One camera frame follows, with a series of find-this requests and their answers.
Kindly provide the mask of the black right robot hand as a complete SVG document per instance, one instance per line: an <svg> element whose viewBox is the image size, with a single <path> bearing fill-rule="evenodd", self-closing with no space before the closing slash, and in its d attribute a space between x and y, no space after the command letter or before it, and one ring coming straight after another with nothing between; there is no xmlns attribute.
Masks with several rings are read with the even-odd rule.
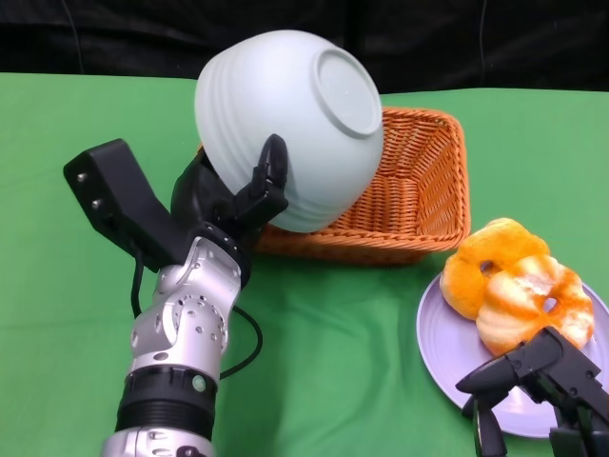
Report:
<svg viewBox="0 0 609 457"><path fill-rule="evenodd" d="M553 406L557 425L549 439L555 456L606 456L608 393L597 380L599 374L589 358L551 327L480 365L456 384L470 395L462 415L473 422L476 454L507 454L493 407L519 387L533 402Z"/></svg>

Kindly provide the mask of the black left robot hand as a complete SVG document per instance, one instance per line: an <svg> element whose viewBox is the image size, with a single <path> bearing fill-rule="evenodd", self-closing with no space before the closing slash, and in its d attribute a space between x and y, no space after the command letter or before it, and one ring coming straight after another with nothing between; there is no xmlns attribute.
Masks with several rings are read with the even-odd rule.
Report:
<svg viewBox="0 0 609 457"><path fill-rule="evenodd" d="M237 242L253 242L288 207L287 172L286 143L277 134L265 140L258 164L237 192L228 189L201 149L175 183L171 215L185 229L209 223Z"/></svg>

